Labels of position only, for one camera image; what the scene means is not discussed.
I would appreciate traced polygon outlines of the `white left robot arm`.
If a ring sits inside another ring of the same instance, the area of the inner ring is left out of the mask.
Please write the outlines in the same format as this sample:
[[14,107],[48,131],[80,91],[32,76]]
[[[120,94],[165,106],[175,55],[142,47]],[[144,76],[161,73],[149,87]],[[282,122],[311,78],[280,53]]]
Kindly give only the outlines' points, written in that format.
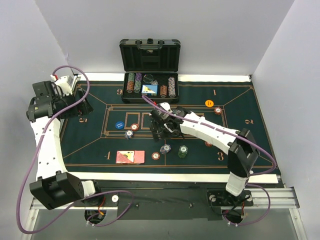
[[37,173],[35,182],[30,183],[31,194],[48,210],[85,199],[97,206],[103,200],[93,180],[82,181],[69,173],[65,167],[60,143],[61,121],[81,117],[93,111],[84,90],[72,90],[73,78],[63,76],[56,81],[41,81],[32,85],[35,97],[30,101],[26,116],[30,121],[36,145]]

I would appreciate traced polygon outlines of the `blue chips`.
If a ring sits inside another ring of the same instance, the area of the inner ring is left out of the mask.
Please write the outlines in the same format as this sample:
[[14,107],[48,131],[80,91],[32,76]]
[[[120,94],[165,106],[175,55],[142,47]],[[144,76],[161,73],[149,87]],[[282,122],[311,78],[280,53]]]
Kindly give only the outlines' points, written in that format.
[[129,129],[125,132],[124,136],[127,140],[130,140],[133,137],[133,135],[134,135],[134,132],[131,129]]

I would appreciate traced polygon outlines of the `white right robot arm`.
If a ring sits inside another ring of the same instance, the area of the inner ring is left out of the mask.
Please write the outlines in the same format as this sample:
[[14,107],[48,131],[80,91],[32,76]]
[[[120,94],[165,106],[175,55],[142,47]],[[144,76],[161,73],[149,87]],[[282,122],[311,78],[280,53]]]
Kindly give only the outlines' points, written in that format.
[[177,106],[171,109],[166,103],[157,104],[149,113],[150,130],[155,141],[190,135],[203,140],[227,155],[229,178],[223,192],[224,201],[236,204],[242,197],[250,172],[260,151],[252,133],[243,129],[225,128],[206,120],[193,111]]

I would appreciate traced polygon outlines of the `orange big blind button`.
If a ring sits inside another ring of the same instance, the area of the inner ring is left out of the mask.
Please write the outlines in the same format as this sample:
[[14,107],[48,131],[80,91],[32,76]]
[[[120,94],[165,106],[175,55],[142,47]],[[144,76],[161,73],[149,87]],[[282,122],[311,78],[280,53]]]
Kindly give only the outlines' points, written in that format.
[[210,99],[206,100],[204,104],[208,108],[212,108],[214,106],[214,102]]

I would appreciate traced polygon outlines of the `red poker chip stack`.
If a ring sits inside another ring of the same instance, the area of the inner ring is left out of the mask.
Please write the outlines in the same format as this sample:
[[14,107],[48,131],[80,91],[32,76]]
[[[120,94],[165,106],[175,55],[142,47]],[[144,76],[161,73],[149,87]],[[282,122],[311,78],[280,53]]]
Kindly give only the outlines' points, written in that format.
[[153,152],[152,155],[151,155],[151,158],[153,160],[159,160],[161,157],[160,153],[159,152]]

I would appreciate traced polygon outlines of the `blue small blind button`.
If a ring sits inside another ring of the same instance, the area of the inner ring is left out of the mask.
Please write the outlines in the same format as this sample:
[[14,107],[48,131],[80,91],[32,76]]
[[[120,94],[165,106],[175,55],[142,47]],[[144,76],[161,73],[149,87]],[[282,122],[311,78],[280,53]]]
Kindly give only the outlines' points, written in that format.
[[115,128],[117,129],[117,130],[121,130],[121,129],[123,129],[125,127],[125,123],[123,122],[123,121],[117,121],[116,123],[115,123]]

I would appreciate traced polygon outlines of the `blue poker chip stack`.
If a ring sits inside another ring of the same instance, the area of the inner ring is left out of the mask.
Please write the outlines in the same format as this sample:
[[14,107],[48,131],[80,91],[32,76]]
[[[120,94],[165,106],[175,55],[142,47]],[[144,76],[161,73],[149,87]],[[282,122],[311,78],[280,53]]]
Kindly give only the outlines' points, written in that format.
[[166,155],[167,153],[169,153],[171,151],[171,146],[169,144],[164,144],[161,148],[160,148],[160,153],[163,155]]

